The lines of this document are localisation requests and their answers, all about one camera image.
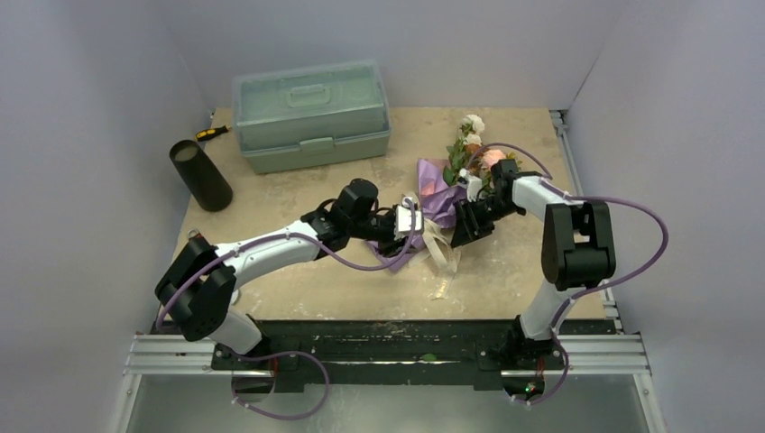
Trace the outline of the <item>beige printed ribbon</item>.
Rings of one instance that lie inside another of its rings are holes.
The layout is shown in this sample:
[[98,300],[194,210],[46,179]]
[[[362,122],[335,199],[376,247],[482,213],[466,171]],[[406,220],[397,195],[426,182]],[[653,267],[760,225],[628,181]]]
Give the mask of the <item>beige printed ribbon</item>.
[[461,254],[450,246],[450,239],[442,232],[441,227],[426,217],[420,239],[424,247],[408,254],[409,260],[405,267],[412,268],[420,263],[432,264],[436,286],[429,299],[446,299],[449,287],[456,277]]

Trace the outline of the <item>purple wrapping paper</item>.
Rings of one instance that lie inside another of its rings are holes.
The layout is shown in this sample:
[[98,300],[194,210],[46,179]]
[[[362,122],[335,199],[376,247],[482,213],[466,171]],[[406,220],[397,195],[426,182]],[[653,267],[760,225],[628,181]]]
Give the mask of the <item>purple wrapping paper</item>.
[[[447,236],[447,232],[455,228],[455,204],[465,198],[465,190],[459,186],[446,184],[442,177],[442,170],[446,166],[446,160],[418,159],[416,163],[419,207],[423,216],[439,225]],[[420,237],[421,235],[415,235],[409,251],[396,261],[392,258],[380,257],[375,251],[374,242],[366,242],[365,246],[380,262],[378,267],[382,266],[384,270],[398,272],[405,267],[409,260],[409,253],[424,247]]]

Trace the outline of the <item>artificial flower bunch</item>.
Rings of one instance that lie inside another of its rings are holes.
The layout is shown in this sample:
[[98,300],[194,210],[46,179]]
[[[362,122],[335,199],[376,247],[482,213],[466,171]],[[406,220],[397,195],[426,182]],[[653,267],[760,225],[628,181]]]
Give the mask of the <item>artificial flower bunch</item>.
[[456,140],[448,146],[447,166],[442,170],[443,180],[448,186],[455,186],[458,174],[466,169],[471,175],[481,180],[481,186],[488,190],[491,185],[491,167],[502,159],[510,159],[522,166],[515,152],[504,152],[500,149],[480,151],[483,146],[482,133],[485,130],[484,120],[475,114],[464,116],[457,127]]

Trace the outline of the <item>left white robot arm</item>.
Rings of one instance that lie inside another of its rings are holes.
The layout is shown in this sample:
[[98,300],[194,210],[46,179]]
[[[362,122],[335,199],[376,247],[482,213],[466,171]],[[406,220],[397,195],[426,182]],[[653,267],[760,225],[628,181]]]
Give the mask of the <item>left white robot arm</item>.
[[161,303],[157,330],[169,318],[187,341],[209,338],[234,352],[245,368],[261,367],[269,345],[255,320],[233,309],[235,292],[269,273],[324,257],[363,272],[392,267],[412,246],[424,218],[415,198],[381,207],[378,193],[371,181],[354,179],[336,198],[266,235],[227,244],[192,235],[155,288]]

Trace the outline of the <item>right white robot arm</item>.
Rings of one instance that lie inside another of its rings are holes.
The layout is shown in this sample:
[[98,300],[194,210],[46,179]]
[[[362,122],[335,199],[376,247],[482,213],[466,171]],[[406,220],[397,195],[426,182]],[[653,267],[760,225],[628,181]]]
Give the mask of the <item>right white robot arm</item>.
[[543,281],[531,304],[511,324],[496,353],[527,367],[554,349],[560,323],[577,295],[596,288],[616,268],[610,209],[601,200],[574,199],[536,171],[521,171],[504,159],[491,169],[491,189],[462,169],[456,184],[466,192],[455,205],[453,248],[490,235],[496,221],[517,214],[543,225],[540,265]]

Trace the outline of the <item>black cylindrical vase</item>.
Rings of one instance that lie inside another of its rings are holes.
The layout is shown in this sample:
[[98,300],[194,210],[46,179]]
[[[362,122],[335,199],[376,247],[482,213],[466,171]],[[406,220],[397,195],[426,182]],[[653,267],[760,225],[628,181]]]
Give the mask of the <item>black cylindrical vase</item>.
[[196,141],[175,143],[169,157],[191,196],[203,210],[218,212],[231,204],[231,186]]

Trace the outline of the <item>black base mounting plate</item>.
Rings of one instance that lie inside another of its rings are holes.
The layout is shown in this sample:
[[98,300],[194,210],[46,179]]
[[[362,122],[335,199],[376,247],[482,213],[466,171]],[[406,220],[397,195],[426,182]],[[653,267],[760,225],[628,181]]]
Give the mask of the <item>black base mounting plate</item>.
[[229,373],[255,401],[308,385],[470,386],[536,398],[571,367],[575,342],[614,336],[603,319],[564,322],[561,336],[532,341],[517,319],[265,320],[263,341],[243,355],[214,343],[205,373]]

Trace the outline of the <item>green plastic toolbox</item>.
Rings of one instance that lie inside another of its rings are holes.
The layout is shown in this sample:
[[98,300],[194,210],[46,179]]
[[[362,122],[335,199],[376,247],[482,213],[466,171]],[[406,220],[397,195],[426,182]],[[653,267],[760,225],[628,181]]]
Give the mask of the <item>green plastic toolbox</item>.
[[380,157],[392,133],[374,60],[236,77],[232,126],[257,174]]

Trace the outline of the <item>yellow black screwdriver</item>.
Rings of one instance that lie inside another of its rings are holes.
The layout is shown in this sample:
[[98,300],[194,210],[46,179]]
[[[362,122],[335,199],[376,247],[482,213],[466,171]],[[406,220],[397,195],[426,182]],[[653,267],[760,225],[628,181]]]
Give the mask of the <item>yellow black screwdriver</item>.
[[222,125],[219,127],[211,127],[195,134],[195,140],[199,143],[211,141],[220,135],[227,134],[231,131],[228,125]]

